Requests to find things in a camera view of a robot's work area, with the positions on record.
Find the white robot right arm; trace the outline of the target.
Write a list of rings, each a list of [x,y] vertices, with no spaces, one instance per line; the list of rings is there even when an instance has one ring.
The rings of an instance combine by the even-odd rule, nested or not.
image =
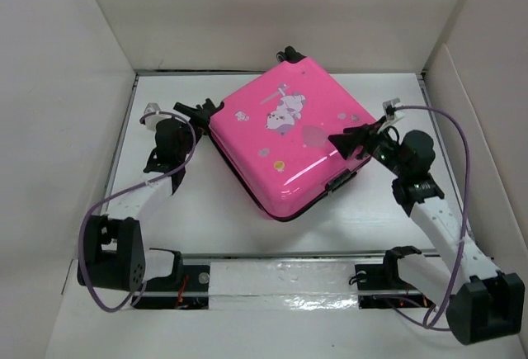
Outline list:
[[[525,285],[515,274],[504,273],[468,236],[467,224],[453,216],[445,195],[430,173],[436,154],[432,137],[411,130],[397,141],[382,121],[346,128],[329,135],[344,158],[369,156],[395,176],[395,201],[433,244],[445,264],[440,269],[415,247],[388,250],[381,267],[385,284],[409,284],[435,309],[422,321],[434,328],[445,318],[458,342],[471,345],[521,331]]]

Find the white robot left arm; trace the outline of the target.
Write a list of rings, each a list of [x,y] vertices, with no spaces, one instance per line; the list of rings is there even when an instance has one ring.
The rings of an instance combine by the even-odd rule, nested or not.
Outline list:
[[[93,205],[78,235],[78,281],[91,295],[97,288],[135,293],[145,284],[141,224],[175,194],[200,139],[192,120],[148,104],[139,123],[154,132],[139,181]]]

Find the pink hard-shell suitcase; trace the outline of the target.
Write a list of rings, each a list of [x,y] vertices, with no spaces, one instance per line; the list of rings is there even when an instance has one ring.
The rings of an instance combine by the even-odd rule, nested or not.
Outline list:
[[[220,102],[206,100],[204,129],[255,204],[287,222],[350,181],[365,159],[328,140],[375,118],[314,60],[288,46],[278,64]]]

